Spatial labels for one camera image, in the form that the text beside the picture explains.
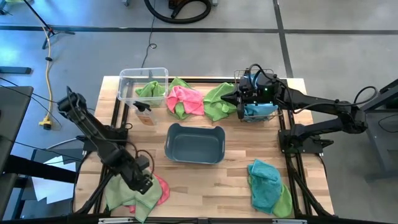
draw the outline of green towel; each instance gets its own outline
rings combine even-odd
[[[163,194],[162,187],[156,178],[152,178],[152,183],[152,187],[142,195],[131,190],[120,175],[112,177],[105,187],[105,199],[109,210],[120,205],[135,205],[136,219],[144,223]]]
[[[222,83],[210,90],[204,99],[205,114],[212,121],[218,121],[236,111],[236,106],[221,99],[221,96],[231,93],[235,87],[230,83]]]
[[[147,83],[143,88],[136,89],[139,97],[164,96],[165,88],[157,81]]]
[[[179,86],[182,86],[182,87],[185,87],[185,88],[190,88],[190,89],[192,89],[191,86],[190,86],[188,83],[186,83],[184,80],[182,80],[182,79],[179,78],[179,77],[175,77],[175,78],[173,79],[173,81],[170,83],[169,92],[172,90],[173,87],[178,86],[178,85],[179,85]],[[186,114],[186,113],[185,113],[184,104],[183,104],[182,102],[179,102],[179,103],[177,103],[177,104],[175,105],[175,108],[174,108],[175,113],[172,113],[169,109],[167,109],[167,111],[168,111],[169,114],[171,114],[173,117],[175,117],[175,118],[177,118],[177,119],[180,119],[180,120],[183,120],[183,119],[189,117],[189,114]]]
[[[273,213],[279,218],[285,218],[292,214],[292,196],[285,184],[282,186],[282,192]]]

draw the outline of pink towel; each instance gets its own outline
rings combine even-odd
[[[187,114],[204,115],[205,107],[203,105],[203,96],[197,90],[191,90],[182,86],[172,88],[167,97],[167,107],[172,113],[175,113],[175,105],[182,102]]]
[[[158,205],[162,205],[167,199],[169,199],[170,188],[169,188],[168,183],[164,179],[160,178],[159,176],[156,176],[155,174],[154,174],[154,176],[159,181],[159,184],[162,187],[162,191],[163,191],[162,196],[160,197],[160,199],[156,203],[156,205],[158,206]],[[129,208],[130,208],[130,213],[135,213],[136,212],[136,206],[135,205],[131,205],[131,206],[129,206]]]

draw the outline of black hose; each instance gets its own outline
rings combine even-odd
[[[181,9],[188,3],[194,2],[194,1],[200,1],[203,2],[206,5],[205,11],[195,17],[188,18],[188,19],[176,19],[175,17],[179,14]],[[202,19],[204,19],[211,11],[211,2],[209,0],[183,0],[181,1],[177,7],[173,10],[173,13],[171,15],[171,18],[165,17],[161,14],[159,14],[150,4],[149,0],[144,0],[145,5],[147,6],[148,10],[152,15],[154,15],[156,18],[160,19],[163,22],[171,23],[171,24],[190,24],[193,22],[198,22]]]

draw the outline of butcher block tabletop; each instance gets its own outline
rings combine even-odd
[[[304,80],[288,78],[288,86],[306,94]],[[119,77],[104,77],[99,93],[95,117],[103,124],[111,124]],[[206,95],[219,83],[190,83],[191,87]],[[123,106],[120,107],[118,124],[121,122]],[[169,115],[165,108],[155,108],[157,126],[146,126],[140,122],[134,110],[129,110],[129,140],[138,150],[149,151],[155,160],[155,174],[170,186],[170,198],[156,206],[150,217],[208,217],[208,218],[274,218],[259,212],[251,206],[251,190],[247,177],[247,166],[260,159],[275,166],[284,184],[289,187],[285,157],[280,152],[277,132],[280,129],[278,118],[268,122],[240,122],[236,113],[228,118],[213,122],[206,116],[190,115],[180,121]],[[312,124],[310,111],[295,114],[295,123]],[[221,126],[225,131],[225,157],[216,165],[187,164],[169,160],[164,152],[167,130],[170,125],[211,128]],[[132,153],[133,148],[127,145]],[[312,154],[302,154],[308,188],[323,205],[333,213],[325,170],[320,159]],[[96,153],[92,153],[83,163],[75,189],[74,211],[89,199],[100,181],[102,164]],[[304,212],[302,193],[297,195],[300,209]],[[126,207],[118,207],[112,216],[133,216]]]

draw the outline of gray floor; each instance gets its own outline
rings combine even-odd
[[[166,4],[166,0],[157,0],[157,8],[169,14]],[[152,21],[141,0],[132,0],[128,8],[112,0],[48,0],[37,1],[33,6],[50,24],[58,26],[150,27]],[[182,16],[202,7],[192,3]],[[393,30],[398,29],[397,9],[398,3],[393,0],[280,0],[286,29]],[[39,24],[23,4],[9,6],[8,10],[13,16],[0,16],[0,25]],[[271,0],[220,0],[220,5],[201,22],[171,26],[156,21],[155,27],[274,29],[277,25]],[[141,66],[148,36],[127,32],[56,36],[52,40],[55,61],[50,72],[54,99],[65,96],[69,85],[85,96],[90,107],[95,107],[103,76]],[[294,77],[305,79],[310,95],[353,101],[362,87],[381,88],[398,78],[396,35],[287,35],[286,39]],[[40,48],[43,40],[43,32],[0,30],[0,64],[32,67],[31,75],[2,77],[32,85],[37,94],[47,96],[47,51]],[[166,67],[173,76],[232,76],[234,70],[251,63],[260,63],[273,68],[280,77],[286,76],[277,34],[154,33],[152,42],[158,47],[150,49],[146,67]],[[62,129],[44,131],[37,125],[44,114],[32,102],[17,140],[46,147],[80,133],[57,114]],[[313,118],[319,122],[330,117],[313,113]],[[325,163],[336,214],[398,223],[398,180],[371,184],[364,181],[364,175],[379,170],[366,135],[336,133],[325,137],[335,140],[325,150]],[[31,150],[14,146],[13,154],[30,157]]]

